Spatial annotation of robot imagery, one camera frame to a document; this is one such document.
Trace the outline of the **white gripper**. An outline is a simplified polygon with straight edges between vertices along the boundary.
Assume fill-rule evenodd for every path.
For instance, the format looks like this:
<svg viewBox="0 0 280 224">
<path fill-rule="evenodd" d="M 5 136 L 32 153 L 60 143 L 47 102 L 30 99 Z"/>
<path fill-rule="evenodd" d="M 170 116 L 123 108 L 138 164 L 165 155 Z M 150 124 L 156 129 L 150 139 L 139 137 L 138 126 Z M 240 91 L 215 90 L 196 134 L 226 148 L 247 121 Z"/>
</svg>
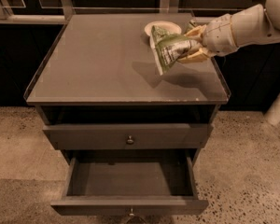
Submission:
<svg viewBox="0 0 280 224">
<path fill-rule="evenodd" d="M 230 14 L 215 18 L 206 26 L 198 25 L 187 31 L 185 36 L 203 42 L 205 48 L 199 48 L 195 53 L 179 58 L 179 63 L 200 63 L 215 55 L 223 57 L 238 50 L 231 31 Z"/>
</svg>

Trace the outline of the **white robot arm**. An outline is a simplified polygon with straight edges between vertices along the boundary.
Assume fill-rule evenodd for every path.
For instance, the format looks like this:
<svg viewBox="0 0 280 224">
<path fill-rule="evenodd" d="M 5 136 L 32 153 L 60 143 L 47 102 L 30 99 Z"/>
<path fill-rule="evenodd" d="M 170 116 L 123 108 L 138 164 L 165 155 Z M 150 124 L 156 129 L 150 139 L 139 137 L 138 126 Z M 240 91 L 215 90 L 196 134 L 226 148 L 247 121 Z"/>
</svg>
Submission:
<svg viewBox="0 0 280 224">
<path fill-rule="evenodd" d="M 214 56 L 226 56 L 249 45 L 280 43 L 280 0 L 266 0 L 237 12 L 225 14 L 186 33 L 202 45 L 193 54 L 180 57 L 180 63 L 203 62 Z"/>
</svg>

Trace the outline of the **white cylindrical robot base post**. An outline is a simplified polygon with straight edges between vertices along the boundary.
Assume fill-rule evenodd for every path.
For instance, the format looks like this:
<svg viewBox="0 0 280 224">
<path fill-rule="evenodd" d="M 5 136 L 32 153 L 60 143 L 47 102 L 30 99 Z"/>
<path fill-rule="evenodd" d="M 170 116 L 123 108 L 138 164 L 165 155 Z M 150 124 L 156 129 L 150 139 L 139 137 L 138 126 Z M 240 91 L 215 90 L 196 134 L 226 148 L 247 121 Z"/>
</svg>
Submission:
<svg viewBox="0 0 280 224">
<path fill-rule="evenodd" d="M 273 126 L 280 122 L 280 93 L 265 113 L 264 118 Z"/>
</svg>

